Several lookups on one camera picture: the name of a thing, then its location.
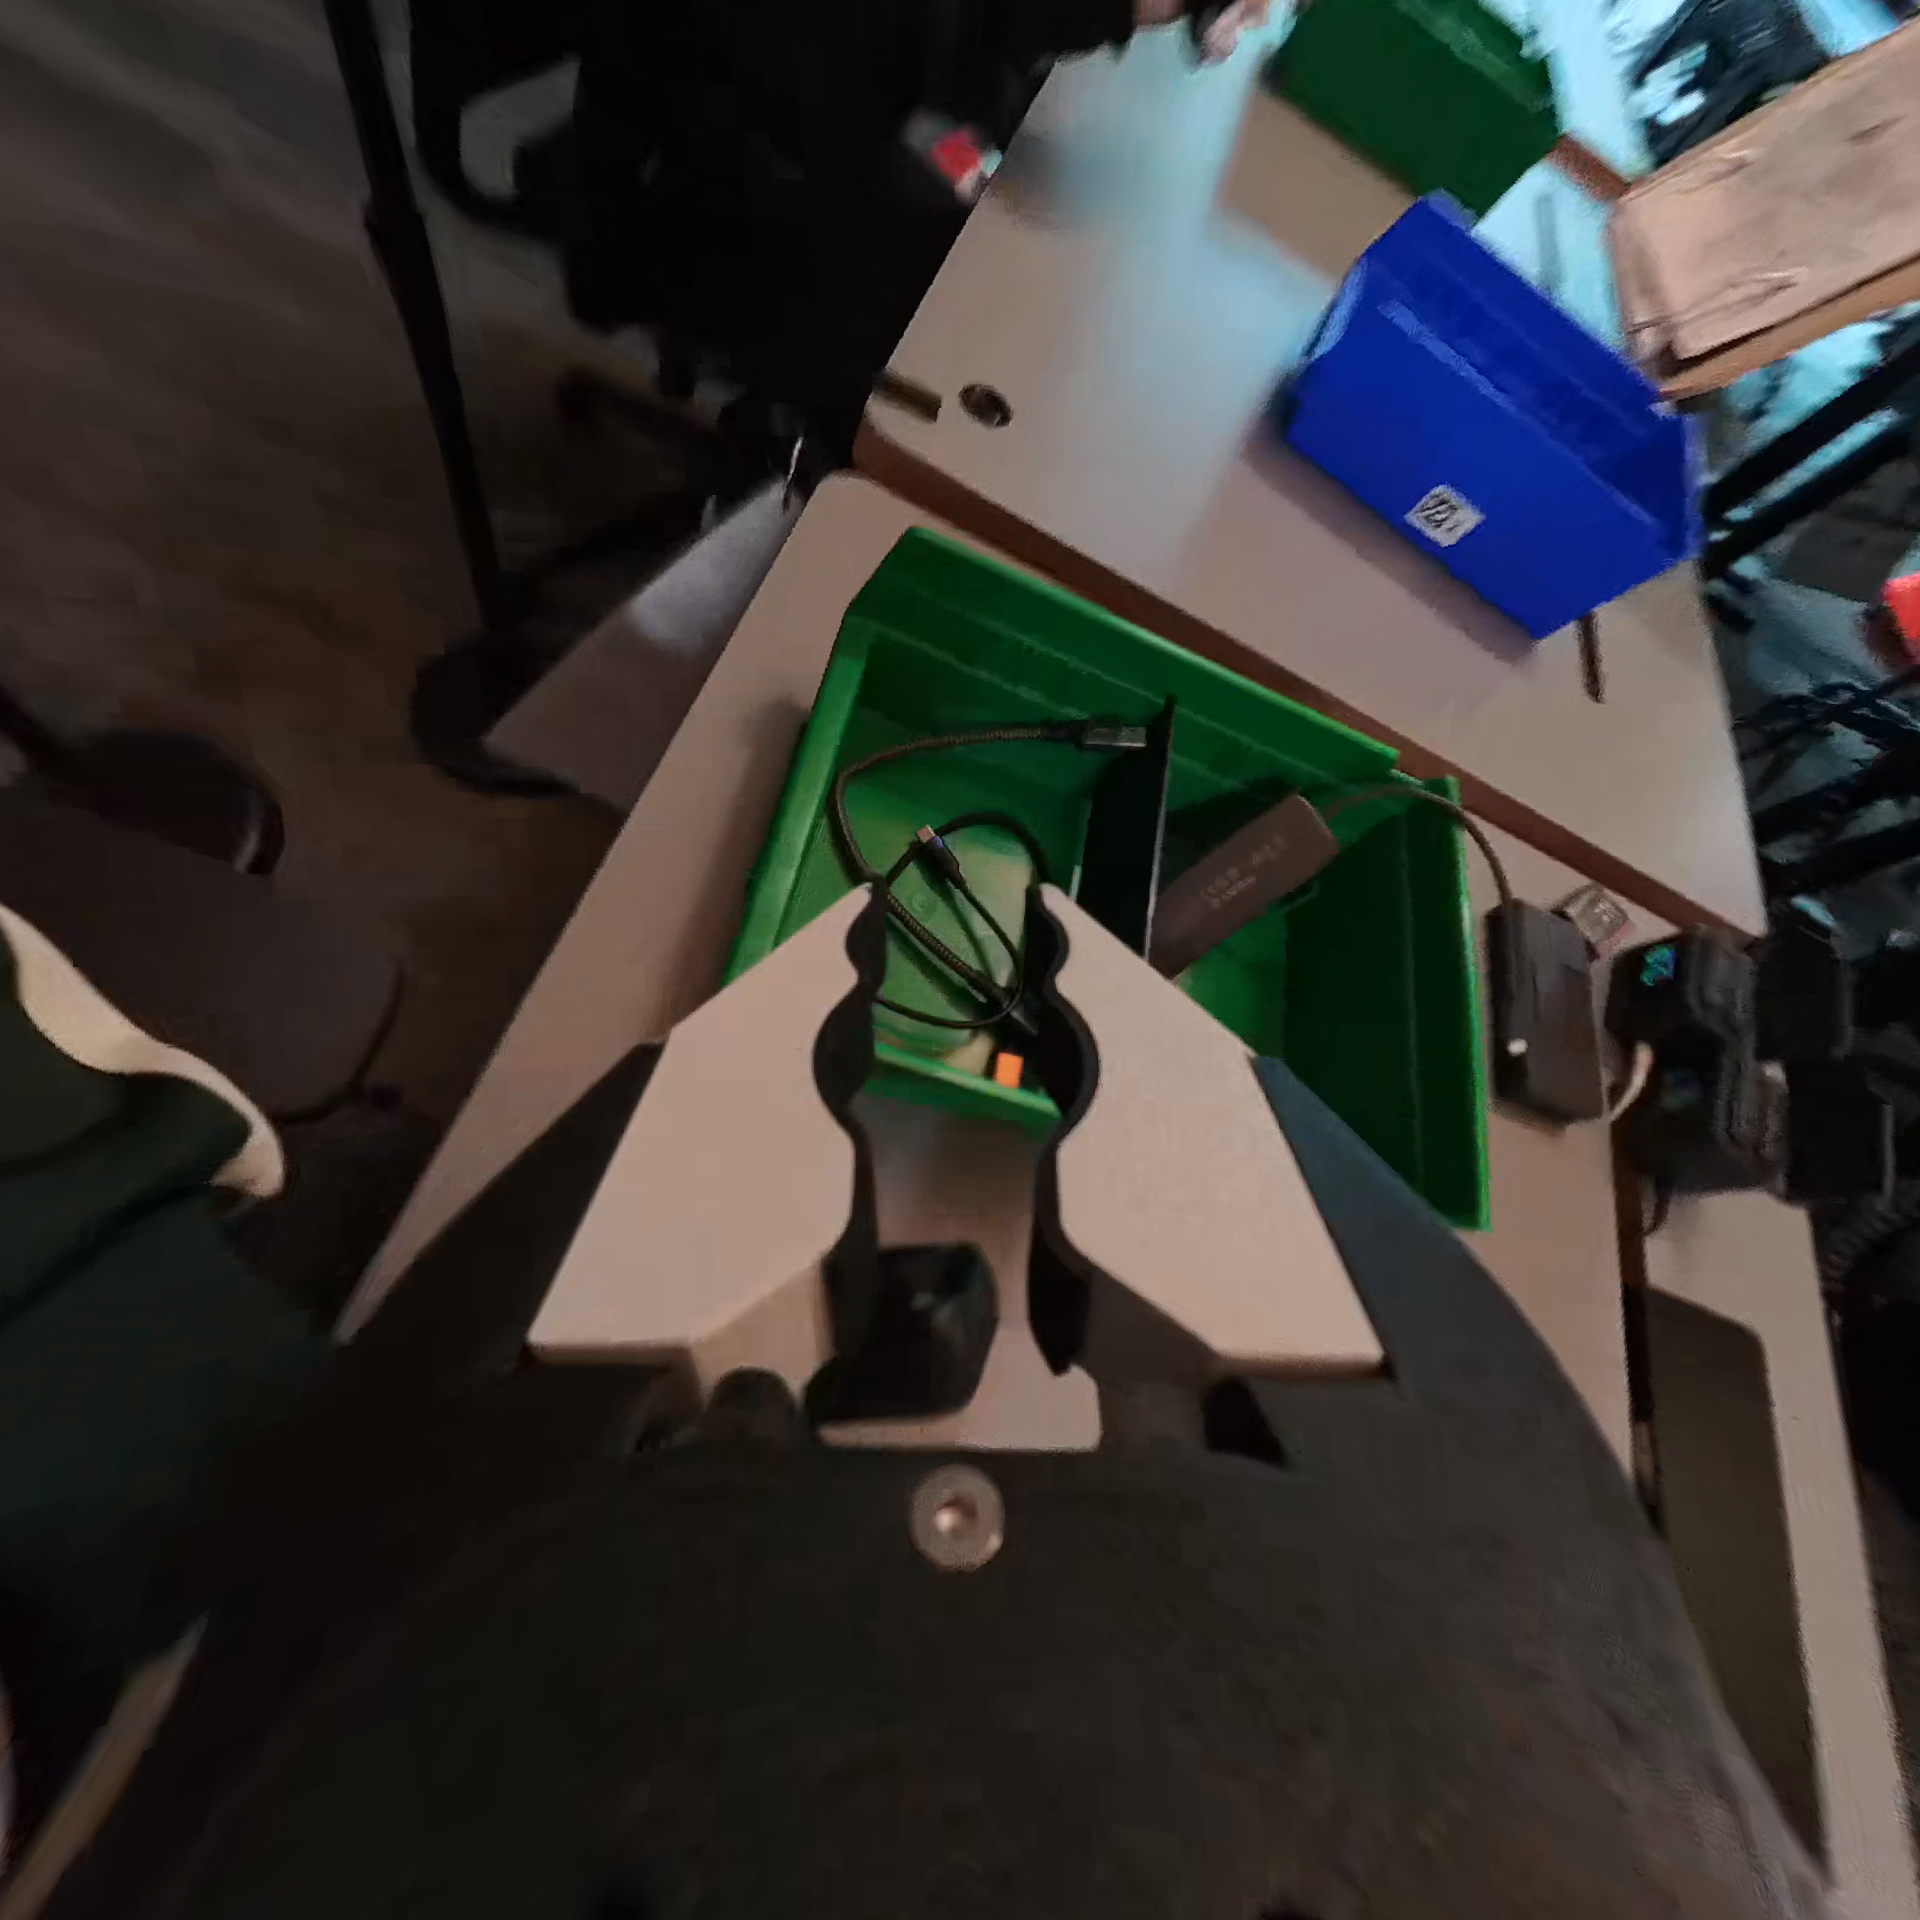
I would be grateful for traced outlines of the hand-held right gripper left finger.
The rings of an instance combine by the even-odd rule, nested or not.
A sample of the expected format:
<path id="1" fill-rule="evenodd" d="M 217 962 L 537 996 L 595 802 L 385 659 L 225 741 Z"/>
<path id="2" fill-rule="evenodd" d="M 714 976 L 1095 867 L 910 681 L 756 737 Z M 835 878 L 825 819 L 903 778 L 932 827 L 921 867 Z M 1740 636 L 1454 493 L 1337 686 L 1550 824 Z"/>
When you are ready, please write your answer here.
<path id="1" fill-rule="evenodd" d="M 855 889 L 675 1027 L 529 1329 L 544 1363 L 640 1363 L 706 1404 L 795 1401 L 878 1302 L 874 1075 L 886 910 Z"/>

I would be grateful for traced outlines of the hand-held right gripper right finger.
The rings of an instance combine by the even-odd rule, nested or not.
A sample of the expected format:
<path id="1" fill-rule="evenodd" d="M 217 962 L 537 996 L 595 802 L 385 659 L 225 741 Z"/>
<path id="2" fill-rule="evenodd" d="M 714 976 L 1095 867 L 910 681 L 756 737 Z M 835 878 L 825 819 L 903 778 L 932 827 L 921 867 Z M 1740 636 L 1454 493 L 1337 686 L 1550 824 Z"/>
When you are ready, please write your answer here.
<path id="1" fill-rule="evenodd" d="M 1224 1386 L 1352 1386 L 1385 1344 L 1258 1056 L 1057 884 L 1030 894 L 1030 1326 L 1097 1443 L 1207 1443 Z"/>

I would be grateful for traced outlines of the green plastic bin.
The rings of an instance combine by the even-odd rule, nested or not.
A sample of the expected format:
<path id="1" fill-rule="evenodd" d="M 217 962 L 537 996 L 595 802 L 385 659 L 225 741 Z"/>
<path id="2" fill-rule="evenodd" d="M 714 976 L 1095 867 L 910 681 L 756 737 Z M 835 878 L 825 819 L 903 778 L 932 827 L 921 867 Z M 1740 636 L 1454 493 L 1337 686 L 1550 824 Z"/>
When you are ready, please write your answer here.
<path id="1" fill-rule="evenodd" d="M 1057 717 L 1151 723 L 1177 701 L 1159 884 L 1290 795 L 1332 802 L 1337 858 L 1177 974 L 1262 1058 L 1284 1062 L 1447 1222 L 1491 1222 L 1486 1068 L 1468 835 L 1454 787 L 1385 745 L 943 536 L 903 536 L 859 588 L 791 760 L 728 955 L 735 981 L 865 888 L 841 875 L 828 789 L 844 761 L 915 737 Z M 1011 811 L 1074 901 L 1102 757 L 987 747 L 854 782 L 880 880 L 915 829 Z M 880 1093 L 1030 1132 L 1055 1106 L 937 1072 L 875 1037 Z"/>
<path id="2" fill-rule="evenodd" d="M 1564 132 L 1545 51 L 1482 2 L 1298 4 L 1262 84 L 1414 198 L 1474 214 Z"/>

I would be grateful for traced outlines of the black cable orange plug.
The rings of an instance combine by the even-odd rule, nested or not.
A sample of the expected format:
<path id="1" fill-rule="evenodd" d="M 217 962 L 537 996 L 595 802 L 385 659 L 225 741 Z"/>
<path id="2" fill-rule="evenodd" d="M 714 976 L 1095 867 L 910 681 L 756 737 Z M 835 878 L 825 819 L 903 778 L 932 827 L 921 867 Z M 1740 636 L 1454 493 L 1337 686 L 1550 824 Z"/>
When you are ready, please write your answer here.
<path id="1" fill-rule="evenodd" d="M 1017 1090 L 1033 1016 L 1024 913 L 1047 875 L 1041 838 L 977 806 L 915 829 L 887 867 L 887 962 L 875 1037 L 937 1072 Z"/>

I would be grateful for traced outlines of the grey desk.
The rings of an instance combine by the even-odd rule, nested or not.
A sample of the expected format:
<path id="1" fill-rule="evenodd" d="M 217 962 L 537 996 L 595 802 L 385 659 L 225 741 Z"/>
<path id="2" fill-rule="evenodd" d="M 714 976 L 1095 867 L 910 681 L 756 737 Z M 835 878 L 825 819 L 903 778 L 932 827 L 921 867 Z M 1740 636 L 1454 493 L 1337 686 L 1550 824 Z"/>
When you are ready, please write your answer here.
<path id="1" fill-rule="evenodd" d="M 632 1048 L 662 1041 L 723 974 L 738 906 L 841 614 L 907 532 L 951 538 L 1031 579 L 1049 566 L 857 476 L 824 482 L 664 749 L 608 858 L 524 994 L 345 1314 L 358 1334 L 425 1245 Z M 1736 1611 L 1793 1598 L 1823 1858 L 1841 1916 L 1916 1916 L 1916 1812 L 1874 1588 L 1871 1522 L 1810 1228 L 1763 1195 L 1675 1208 L 1647 1238 L 1614 1141 L 1492 1106 L 1492 1228 L 1465 1238 L 1547 1340 L 1607 1443 L 1633 1456 L 1641 1381 L 1674 1448 L 1641 1445 L 1662 1500 L 1681 1478 L 1780 1492 L 1791 1571 L 1734 1521 L 1688 1534 L 1714 1611 L 1697 1632 L 1723 1694 L 1760 1714 L 1770 1668 L 1736 1668 Z"/>
<path id="2" fill-rule="evenodd" d="M 878 484 L 1121 617 L 1456 778 L 1649 914 L 1764 930 L 1697 570 L 1532 643 L 1284 449 L 1264 408 L 1406 194 L 1268 96 L 1290 10 L 1063 61 L 895 349 Z"/>

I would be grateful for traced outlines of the dark grey USB hub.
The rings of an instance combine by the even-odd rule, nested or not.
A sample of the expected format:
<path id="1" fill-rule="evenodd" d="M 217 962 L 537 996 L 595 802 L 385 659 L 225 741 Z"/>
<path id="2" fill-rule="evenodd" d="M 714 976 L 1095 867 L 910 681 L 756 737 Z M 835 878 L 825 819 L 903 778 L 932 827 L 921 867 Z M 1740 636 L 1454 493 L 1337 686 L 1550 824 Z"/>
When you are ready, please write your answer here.
<path id="1" fill-rule="evenodd" d="M 1290 795 L 1159 888 L 1146 958 L 1177 976 L 1268 908 L 1298 894 L 1340 852 L 1322 810 Z"/>

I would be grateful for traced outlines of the black bin divider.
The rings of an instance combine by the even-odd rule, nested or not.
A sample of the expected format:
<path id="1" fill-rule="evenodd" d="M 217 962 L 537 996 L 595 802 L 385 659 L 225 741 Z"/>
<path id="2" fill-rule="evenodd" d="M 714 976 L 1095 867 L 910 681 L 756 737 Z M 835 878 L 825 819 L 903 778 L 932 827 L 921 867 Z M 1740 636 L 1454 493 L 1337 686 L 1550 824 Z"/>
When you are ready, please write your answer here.
<path id="1" fill-rule="evenodd" d="M 1151 723 L 1123 728 L 1095 749 L 1102 770 L 1074 884 L 1082 910 L 1142 958 L 1151 955 L 1159 910 L 1177 710 L 1167 700 Z"/>

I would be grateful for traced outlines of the black rectangular device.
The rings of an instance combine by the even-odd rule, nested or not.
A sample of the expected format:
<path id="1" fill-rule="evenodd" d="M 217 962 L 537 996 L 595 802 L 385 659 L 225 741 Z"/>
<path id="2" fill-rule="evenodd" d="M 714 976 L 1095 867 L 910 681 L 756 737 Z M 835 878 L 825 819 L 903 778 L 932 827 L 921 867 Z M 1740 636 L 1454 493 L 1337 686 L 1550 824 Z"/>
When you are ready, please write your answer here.
<path id="1" fill-rule="evenodd" d="M 1601 1121 L 1607 1093 L 1587 937 L 1547 908 L 1500 901 L 1486 914 L 1486 955 L 1498 1100 L 1554 1124 Z"/>

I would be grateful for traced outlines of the dark green jacket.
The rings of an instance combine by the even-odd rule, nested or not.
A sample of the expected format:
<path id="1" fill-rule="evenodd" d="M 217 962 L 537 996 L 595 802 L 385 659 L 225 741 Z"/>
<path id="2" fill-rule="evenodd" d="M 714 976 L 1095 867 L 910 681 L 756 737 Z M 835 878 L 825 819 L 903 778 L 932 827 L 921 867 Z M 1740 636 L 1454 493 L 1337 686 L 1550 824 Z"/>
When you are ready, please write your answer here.
<path id="1" fill-rule="evenodd" d="M 2 914 L 6 1595 L 104 1616 L 326 1353 L 234 1245 L 263 1110 Z"/>

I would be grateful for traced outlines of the blue plastic bin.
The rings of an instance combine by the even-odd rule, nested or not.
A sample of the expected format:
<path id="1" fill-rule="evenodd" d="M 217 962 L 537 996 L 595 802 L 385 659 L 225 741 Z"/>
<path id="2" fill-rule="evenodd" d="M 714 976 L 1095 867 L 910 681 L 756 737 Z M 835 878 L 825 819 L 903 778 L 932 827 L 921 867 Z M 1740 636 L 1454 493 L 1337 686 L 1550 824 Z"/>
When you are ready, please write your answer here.
<path id="1" fill-rule="evenodd" d="M 1702 552 L 1695 422 L 1444 193 L 1359 253 L 1268 413 L 1534 641 Z"/>

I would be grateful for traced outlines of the black pole stand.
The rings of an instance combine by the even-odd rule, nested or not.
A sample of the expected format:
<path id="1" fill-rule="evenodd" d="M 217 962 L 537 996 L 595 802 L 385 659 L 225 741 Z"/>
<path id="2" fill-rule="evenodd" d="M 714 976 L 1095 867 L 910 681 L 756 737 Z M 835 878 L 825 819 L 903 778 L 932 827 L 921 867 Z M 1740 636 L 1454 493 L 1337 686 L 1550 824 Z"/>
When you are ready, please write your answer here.
<path id="1" fill-rule="evenodd" d="M 526 622 L 544 588 L 583 556 L 559 547 L 524 566 L 502 562 L 440 262 L 416 198 L 376 13 L 369 2 L 326 2 L 322 13 L 369 182 L 363 230 L 412 355 L 479 617 L 474 632 L 419 666 L 408 731 L 431 768 L 472 793 L 554 801 L 568 784 L 495 754 L 489 737 L 544 673 L 539 651 L 524 636 Z"/>

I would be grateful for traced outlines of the cardboard box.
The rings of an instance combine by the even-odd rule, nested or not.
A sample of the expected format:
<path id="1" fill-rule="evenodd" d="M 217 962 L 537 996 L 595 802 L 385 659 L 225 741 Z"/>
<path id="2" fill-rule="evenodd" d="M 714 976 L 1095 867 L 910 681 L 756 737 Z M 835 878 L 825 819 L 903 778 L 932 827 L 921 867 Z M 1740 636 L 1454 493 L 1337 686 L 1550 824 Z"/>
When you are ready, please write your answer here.
<path id="1" fill-rule="evenodd" d="M 1916 19 L 1634 182 L 1607 249 L 1624 353 L 1666 402 L 1916 304 Z"/>

